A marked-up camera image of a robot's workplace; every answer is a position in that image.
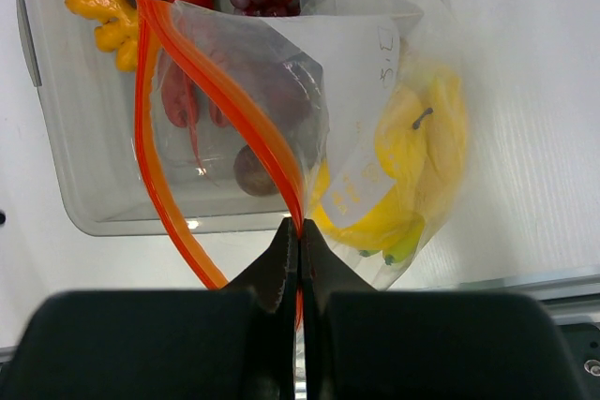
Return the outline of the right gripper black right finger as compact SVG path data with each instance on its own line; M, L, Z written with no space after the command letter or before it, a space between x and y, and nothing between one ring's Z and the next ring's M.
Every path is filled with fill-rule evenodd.
M543 306L519 293L379 291L306 221L299 241L311 399L586 399Z

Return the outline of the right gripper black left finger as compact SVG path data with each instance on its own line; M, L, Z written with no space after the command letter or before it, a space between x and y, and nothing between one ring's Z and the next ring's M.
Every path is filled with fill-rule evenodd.
M291 399L298 241L283 220L222 289L48 298L1 372L5 399Z

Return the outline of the yellow banana bunch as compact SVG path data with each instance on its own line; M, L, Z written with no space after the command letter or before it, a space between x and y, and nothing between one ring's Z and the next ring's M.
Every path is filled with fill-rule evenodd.
M380 254L388 266L408 260L443 222L462 182L468 144L462 79L455 70L426 61L396 88L401 84L433 109L417 183L404 188L383 171L375 126L342 168L329 170L330 184L310 214L323 234L363 257Z

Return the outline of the dark red round fruit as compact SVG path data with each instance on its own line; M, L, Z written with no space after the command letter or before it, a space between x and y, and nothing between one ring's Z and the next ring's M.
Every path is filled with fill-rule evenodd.
M269 173L248 145L238 152L233 172L238 186L252 197L269 197L278 193Z

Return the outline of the clear zip bag orange zipper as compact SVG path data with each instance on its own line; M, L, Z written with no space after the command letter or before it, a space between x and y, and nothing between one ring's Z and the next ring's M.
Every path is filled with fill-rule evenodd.
M414 67L426 61L445 65L463 81L462 38L449 0L303 0L295 17L234 15L161 0L139 0L138 11L138 165L167 234L210 289L223 288L227 278L173 195L157 151L153 108L162 107L171 123L196 141L202 113L198 97L205 95L212 121L232 127L243 139L241 149L251 148L277 186L286 213L271 229L284 219L304 227L306 221L314 222L308 212L312 169L324 158L329 170L342 168L373 134L397 84ZM251 95L252 72L260 63L281 62L301 52L322 66L322 121L287 137ZM430 238L395 266L386 265L380 254L363 257L321 234L356 273L354 267L364 261L402 274L452 206Z

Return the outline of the yellow lemon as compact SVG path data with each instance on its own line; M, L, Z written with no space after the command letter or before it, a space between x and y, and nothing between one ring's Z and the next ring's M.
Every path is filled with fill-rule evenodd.
M319 167L312 169L312 189L308 197L308 212L311 214L320 204L323 194L330 184L329 169L327 160L324 158Z

